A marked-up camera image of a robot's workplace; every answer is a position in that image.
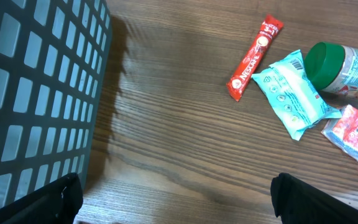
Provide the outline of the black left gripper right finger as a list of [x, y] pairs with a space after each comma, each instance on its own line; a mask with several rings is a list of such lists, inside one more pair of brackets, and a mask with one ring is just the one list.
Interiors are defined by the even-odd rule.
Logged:
[[358, 209], [287, 173], [272, 179], [270, 194], [282, 223], [358, 223]]

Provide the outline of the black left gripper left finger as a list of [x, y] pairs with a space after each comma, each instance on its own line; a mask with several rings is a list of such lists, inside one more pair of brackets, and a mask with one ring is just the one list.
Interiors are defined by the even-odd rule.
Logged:
[[0, 223], [73, 223], [83, 190], [72, 172], [0, 208]]

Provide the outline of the red white small carton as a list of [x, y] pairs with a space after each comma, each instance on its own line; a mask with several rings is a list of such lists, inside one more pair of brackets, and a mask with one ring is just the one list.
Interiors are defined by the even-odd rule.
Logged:
[[340, 112], [342, 117], [330, 119], [321, 133], [358, 162], [358, 109], [347, 105]]

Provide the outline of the pale green small packet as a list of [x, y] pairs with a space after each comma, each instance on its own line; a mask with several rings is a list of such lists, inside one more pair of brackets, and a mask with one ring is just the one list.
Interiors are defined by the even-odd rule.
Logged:
[[300, 50], [253, 74], [252, 79], [296, 141], [322, 119], [342, 117], [341, 112], [329, 106], [308, 80]]

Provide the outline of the small jar green lid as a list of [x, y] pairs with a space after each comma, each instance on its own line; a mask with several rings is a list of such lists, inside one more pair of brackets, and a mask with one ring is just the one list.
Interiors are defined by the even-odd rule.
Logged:
[[358, 98], [358, 49], [319, 42], [306, 55], [304, 66], [316, 90]]

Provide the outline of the red small packet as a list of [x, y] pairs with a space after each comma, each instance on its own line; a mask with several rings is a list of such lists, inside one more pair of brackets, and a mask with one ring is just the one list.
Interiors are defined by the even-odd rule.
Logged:
[[229, 94], [235, 101], [242, 98], [252, 74], [256, 71], [266, 51], [283, 26], [282, 21], [270, 14], [266, 15], [248, 52], [241, 60], [231, 79], [226, 83]]

